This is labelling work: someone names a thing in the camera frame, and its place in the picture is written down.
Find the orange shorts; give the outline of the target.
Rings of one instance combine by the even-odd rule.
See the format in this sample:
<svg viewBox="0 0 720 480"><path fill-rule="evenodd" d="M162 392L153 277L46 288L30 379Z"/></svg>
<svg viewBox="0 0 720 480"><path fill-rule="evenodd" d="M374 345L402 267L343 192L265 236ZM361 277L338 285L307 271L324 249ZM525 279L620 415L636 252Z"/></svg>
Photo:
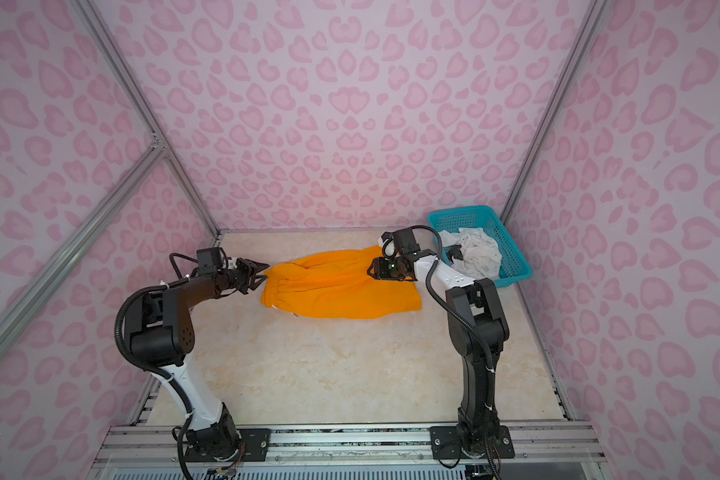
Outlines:
<svg viewBox="0 0 720 480"><path fill-rule="evenodd" d="M372 320L418 311L422 299L409 282L375 280L367 269L381 248L339 250L278 264L267 271L261 303L316 319Z"/></svg>

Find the white patterned garment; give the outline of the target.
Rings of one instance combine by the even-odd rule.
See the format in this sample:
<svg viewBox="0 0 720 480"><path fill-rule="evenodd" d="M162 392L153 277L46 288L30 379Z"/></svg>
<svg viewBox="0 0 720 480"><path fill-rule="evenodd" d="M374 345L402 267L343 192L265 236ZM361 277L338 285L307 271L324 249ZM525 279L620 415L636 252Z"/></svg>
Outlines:
<svg viewBox="0 0 720 480"><path fill-rule="evenodd" d="M441 230L445 259L458 272L475 279L498 280L503 256L498 242L481 228Z"/></svg>

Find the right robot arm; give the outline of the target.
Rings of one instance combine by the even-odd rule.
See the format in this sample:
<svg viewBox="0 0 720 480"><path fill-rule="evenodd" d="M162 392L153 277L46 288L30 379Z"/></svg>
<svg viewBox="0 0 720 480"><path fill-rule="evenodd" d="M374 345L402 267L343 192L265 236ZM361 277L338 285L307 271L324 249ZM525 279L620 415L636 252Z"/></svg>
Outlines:
<svg viewBox="0 0 720 480"><path fill-rule="evenodd" d="M433 456L494 463L514 458L509 429L496 406L496 369L510 332L495 283L468 277L430 251L416 259L378 257L367 274L375 280L418 282L447 314L449 337L462 361L463 394L456 425L432 432Z"/></svg>

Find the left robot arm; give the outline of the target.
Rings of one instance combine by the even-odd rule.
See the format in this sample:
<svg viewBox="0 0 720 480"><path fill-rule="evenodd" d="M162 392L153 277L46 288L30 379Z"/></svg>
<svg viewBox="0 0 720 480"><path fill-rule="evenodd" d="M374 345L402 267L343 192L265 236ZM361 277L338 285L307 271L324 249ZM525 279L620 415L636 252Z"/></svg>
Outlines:
<svg viewBox="0 0 720 480"><path fill-rule="evenodd" d="M266 280L266 263L232 259L220 247L194 258L172 253L172 282L141 288L115 317L114 341L131 365L156 378L178 405L183 421L173 430L177 461L261 462L269 448L268 429L240 430L208 386L194 358L194 307L234 293L246 295Z"/></svg>

